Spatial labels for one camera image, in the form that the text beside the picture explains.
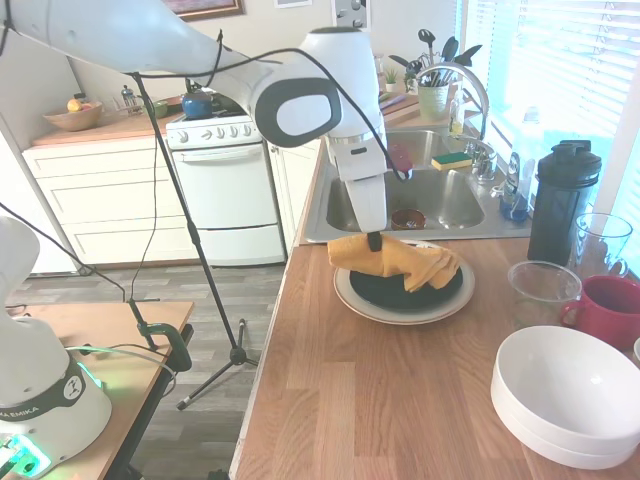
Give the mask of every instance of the orange towel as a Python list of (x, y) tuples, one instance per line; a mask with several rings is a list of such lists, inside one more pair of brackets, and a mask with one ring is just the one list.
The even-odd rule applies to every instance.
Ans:
[(416, 248), (382, 235), (382, 250), (372, 252), (367, 235), (332, 240), (329, 262), (334, 267), (379, 277), (404, 275), (404, 289), (415, 292), (427, 282), (433, 288), (447, 285), (458, 271), (460, 259), (446, 248)]

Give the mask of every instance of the white cabinet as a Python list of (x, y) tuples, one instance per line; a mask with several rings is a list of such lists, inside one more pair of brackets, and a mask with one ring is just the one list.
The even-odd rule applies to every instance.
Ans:
[(300, 226), (319, 151), (320, 140), (290, 149), (269, 145), (280, 219), (289, 252)]
[[(153, 229), (153, 138), (36, 147), (23, 156), (80, 260), (142, 258)], [(197, 258), (160, 149), (155, 177), (158, 223), (146, 259)]]

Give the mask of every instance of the picture frame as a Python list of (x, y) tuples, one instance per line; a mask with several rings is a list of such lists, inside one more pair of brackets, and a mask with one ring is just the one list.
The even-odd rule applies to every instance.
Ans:
[(334, 27), (357, 27), (363, 32), (371, 32), (372, 0), (331, 0), (331, 15)]
[(243, 15), (243, 0), (163, 0), (185, 22)]
[(276, 8), (307, 7), (313, 0), (273, 0)]

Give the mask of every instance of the red mug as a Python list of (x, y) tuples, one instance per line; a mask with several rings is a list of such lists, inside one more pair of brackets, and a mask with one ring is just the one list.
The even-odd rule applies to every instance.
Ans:
[[(572, 310), (577, 310), (575, 325), (565, 320)], [(580, 300), (566, 304), (560, 320), (619, 350), (630, 349), (640, 338), (640, 285), (615, 276), (589, 277)]]

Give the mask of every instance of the green sponge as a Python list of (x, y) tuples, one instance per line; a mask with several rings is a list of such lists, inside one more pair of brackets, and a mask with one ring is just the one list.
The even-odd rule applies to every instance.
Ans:
[(433, 157), (431, 165), (440, 171), (468, 167), (471, 165), (471, 157), (464, 152), (447, 153)]

